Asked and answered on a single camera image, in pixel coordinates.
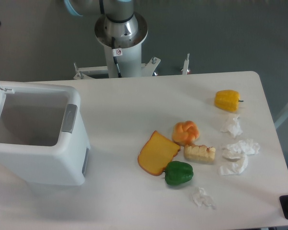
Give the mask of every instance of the white table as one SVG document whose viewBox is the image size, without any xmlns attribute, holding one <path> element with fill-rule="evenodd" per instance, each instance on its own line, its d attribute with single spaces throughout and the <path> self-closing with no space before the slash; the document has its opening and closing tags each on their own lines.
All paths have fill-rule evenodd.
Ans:
<svg viewBox="0 0 288 230">
<path fill-rule="evenodd" d="M 81 113 L 92 149 L 79 187 L 27 184 L 0 165 L 0 230 L 224 230 L 288 225 L 279 196 L 288 195 L 288 170 L 259 76 L 254 72 L 133 79 L 48 82 L 81 94 Z M 219 130 L 228 112 L 213 105 L 215 93 L 240 92 L 243 134 Z M 180 121 L 197 123 L 197 144 L 216 147 L 213 165 L 190 162 L 194 177 L 176 189 L 164 175 L 142 170 L 137 156 L 154 130 L 167 136 Z M 253 138 L 260 154 L 242 175 L 219 176 L 222 144 Z M 174 158 L 185 161 L 182 151 Z M 216 203 L 198 208 L 203 187 Z"/>
</svg>

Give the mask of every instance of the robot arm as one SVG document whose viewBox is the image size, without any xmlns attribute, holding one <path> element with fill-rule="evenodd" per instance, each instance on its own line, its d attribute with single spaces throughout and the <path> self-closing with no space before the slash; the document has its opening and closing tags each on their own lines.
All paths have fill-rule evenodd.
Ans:
<svg viewBox="0 0 288 230">
<path fill-rule="evenodd" d="M 147 24 L 134 12 L 133 0 L 64 0 L 64 3 L 72 15 L 102 15 L 95 24 L 95 35 L 104 47 L 109 78 L 152 75 L 149 71 L 142 73 L 142 42 L 147 36 Z M 154 72 L 155 61 L 153 66 L 150 68 Z"/>
<path fill-rule="evenodd" d="M 133 0 L 64 0 L 75 16 L 105 14 L 114 23 L 123 23 L 133 16 Z"/>
</svg>

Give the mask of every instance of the white paper napkin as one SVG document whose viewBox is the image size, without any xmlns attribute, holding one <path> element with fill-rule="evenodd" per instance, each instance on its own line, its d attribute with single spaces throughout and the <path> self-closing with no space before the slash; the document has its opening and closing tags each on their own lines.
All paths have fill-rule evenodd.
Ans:
<svg viewBox="0 0 288 230">
<path fill-rule="evenodd" d="M 239 114 L 228 114 L 228 118 L 221 128 L 221 132 L 229 132 L 233 138 L 239 136 L 242 133 L 242 129 L 240 127 L 238 117 Z"/>
<path fill-rule="evenodd" d="M 236 162 L 228 162 L 221 165 L 218 173 L 221 176 L 241 174 L 248 166 L 248 157 L 243 155 L 242 158 Z"/>
<path fill-rule="evenodd" d="M 235 144 L 225 145 L 222 156 L 227 159 L 241 159 L 243 155 L 258 154 L 260 145 L 253 139 L 240 140 Z"/>
<path fill-rule="evenodd" d="M 206 206 L 211 206 L 213 209 L 216 208 L 213 198 L 209 196 L 203 188 L 196 187 L 195 191 L 192 193 L 192 199 L 198 207 L 201 207 L 202 204 Z"/>
</svg>

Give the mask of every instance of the bin handle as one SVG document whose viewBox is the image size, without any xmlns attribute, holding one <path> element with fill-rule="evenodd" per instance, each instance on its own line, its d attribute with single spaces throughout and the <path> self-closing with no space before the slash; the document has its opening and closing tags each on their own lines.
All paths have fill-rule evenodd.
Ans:
<svg viewBox="0 0 288 230">
<path fill-rule="evenodd" d="M 62 123 L 62 132 L 72 133 L 73 126 L 76 120 L 78 106 L 75 104 L 68 104 L 65 109 L 63 123 Z"/>
</svg>

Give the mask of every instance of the gray floor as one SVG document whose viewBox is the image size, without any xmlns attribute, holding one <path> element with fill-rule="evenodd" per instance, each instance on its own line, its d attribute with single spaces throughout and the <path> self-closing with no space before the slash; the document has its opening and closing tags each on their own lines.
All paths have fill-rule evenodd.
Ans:
<svg viewBox="0 0 288 230">
<path fill-rule="evenodd" d="M 74 61 L 106 65 L 99 16 L 72 17 L 62 2 L 0 0 L 0 81 L 71 80 Z M 160 58 L 160 75 L 179 74 L 190 53 L 192 73 L 257 72 L 273 118 L 287 103 L 288 1 L 136 0 L 135 8 L 149 27 L 143 62 Z M 288 163 L 288 120 L 277 133 Z"/>
</svg>

